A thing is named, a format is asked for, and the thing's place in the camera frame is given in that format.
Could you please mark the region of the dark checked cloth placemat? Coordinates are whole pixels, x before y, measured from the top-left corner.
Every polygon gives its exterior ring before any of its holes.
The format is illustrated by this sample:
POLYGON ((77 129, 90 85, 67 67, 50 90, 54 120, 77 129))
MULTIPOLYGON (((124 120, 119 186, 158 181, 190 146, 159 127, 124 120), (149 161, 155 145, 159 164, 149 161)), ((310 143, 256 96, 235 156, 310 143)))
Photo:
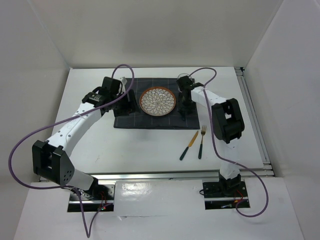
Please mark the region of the dark checked cloth placemat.
MULTIPOLYGON (((135 78, 133 91, 136 101, 139 102, 142 93, 151 87, 164 87, 172 91, 177 98, 179 96, 176 78, 135 78)), ((186 120, 175 107, 173 111, 164 116, 151 116, 142 109, 128 116, 119 116, 114 120, 116 129, 149 129, 149 130, 198 130, 200 128, 198 112, 186 116, 186 120)))

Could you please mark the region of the gold fork green handle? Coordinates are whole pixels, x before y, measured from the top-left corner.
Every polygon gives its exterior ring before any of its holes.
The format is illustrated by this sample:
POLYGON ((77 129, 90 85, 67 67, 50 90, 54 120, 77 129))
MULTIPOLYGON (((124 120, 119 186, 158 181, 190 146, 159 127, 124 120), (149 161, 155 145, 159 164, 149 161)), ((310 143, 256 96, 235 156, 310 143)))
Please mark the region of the gold fork green handle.
POLYGON ((204 142, 204 136, 207 131, 207 126, 203 125, 200 131, 201 134, 201 141, 200 141, 200 146, 199 146, 199 151, 198 151, 198 159, 202 158, 202 153, 203 153, 203 142, 204 142))

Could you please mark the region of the floral patterned ceramic plate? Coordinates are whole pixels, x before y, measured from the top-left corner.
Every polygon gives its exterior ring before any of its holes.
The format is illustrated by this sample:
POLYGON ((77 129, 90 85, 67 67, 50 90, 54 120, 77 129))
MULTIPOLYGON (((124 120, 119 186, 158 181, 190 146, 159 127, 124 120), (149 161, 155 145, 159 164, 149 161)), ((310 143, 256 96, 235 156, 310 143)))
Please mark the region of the floral patterned ceramic plate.
POLYGON ((174 93, 165 87, 150 87, 139 98, 140 108, 153 117, 162 117, 172 112, 176 106, 174 93))

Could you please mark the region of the clear drinking glass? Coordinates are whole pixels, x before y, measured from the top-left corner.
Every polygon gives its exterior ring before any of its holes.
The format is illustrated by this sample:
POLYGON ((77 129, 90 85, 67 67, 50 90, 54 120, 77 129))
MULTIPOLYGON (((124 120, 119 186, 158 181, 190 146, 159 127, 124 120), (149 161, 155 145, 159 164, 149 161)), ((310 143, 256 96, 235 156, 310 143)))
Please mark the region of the clear drinking glass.
POLYGON ((178 85, 179 92, 182 92, 186 87, 192 85, 194 81, 189 74, 181 73, 178 75, 176 83, 178 85))

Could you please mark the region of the gold knife green handle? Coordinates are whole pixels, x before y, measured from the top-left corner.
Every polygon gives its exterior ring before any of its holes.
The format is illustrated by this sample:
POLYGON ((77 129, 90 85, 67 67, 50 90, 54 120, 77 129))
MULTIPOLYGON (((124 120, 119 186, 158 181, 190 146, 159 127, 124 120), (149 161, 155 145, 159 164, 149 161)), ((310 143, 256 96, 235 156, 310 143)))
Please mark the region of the gold knife green handle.
POLYGON ((194 136, 192 137, 192 139, 190 140, 188 146, 185 148, 185 150, 183 151, 183 153, 181 154, 179 160, 182 161, 188 151, 189 148, 192 147, 193 143, 195 142, 196 138, 198 137, 199 131, 197 131, 194 136))

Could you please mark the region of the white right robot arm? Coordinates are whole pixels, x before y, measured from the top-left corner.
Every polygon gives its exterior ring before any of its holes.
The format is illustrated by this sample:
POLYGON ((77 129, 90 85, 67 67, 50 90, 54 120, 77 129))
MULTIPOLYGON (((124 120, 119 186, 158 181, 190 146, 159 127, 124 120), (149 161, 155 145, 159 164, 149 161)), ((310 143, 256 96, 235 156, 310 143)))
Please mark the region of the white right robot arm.
POLYGON ((213 123, 213 136, 216 145, 222 150, 221 157, 232 161, 222 161, 218 173, 218 190, 223 196, 233 194, 241 184, 238 161, 238 143, 245 129, 239 102, 235 98, 226 99, 206 90, 203 84, 194 83, 187 75, 177 79, 178 112, 185 121, 196 111, 196 104, 203 107, 209 103, 209 119, 213 123))

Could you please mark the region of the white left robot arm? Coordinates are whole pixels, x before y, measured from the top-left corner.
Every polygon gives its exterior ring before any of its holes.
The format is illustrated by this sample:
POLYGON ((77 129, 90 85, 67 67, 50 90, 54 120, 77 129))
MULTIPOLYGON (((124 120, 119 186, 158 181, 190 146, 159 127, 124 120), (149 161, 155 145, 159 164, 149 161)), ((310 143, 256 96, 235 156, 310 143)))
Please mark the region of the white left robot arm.
POLYGON ((104 77, 102 85, 84 96, 73 119, 46 141, 32 146, 33 172, 61 187, 72 186, 88 200, 101 199, 108 188, 97 178, 75 169, 70 156, 85 133, 102 116, 113 111, 115 117, 138 110, 135 93, 126 90, 127 79, 104 77))

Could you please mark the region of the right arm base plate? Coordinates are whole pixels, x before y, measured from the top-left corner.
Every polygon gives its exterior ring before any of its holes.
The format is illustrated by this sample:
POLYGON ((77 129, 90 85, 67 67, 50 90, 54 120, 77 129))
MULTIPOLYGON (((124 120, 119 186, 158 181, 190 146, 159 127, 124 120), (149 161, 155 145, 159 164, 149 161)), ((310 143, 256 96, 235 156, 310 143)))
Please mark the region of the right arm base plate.
POLYGON ((225 210, 238 208, 250 208, 250 201, 244 181, 240 186, 229 193, 223 193, 218 182, 203 182, 199 194, 204 197, 206 210, 225 210))

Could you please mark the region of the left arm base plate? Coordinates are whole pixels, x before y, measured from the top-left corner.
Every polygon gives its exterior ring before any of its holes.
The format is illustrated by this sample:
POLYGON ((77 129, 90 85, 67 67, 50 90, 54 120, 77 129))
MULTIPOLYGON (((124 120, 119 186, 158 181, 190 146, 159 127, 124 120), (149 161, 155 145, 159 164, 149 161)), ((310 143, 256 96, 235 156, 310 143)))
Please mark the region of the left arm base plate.
MULTIPOLYGON (((113 212, 114 211, 114 197, 116 190, 116 182, 115 181, 102 181, 101 183, 104 186, 104 189, 98 193, 98 196, 91 197, 83 191, 79 191, 83 211, 85 213, 93 213, 100 210, 101 212, 113 212)), ((81 206, 80 200, 73 189, 69 195, 68 213, 80 213, 81 206)))

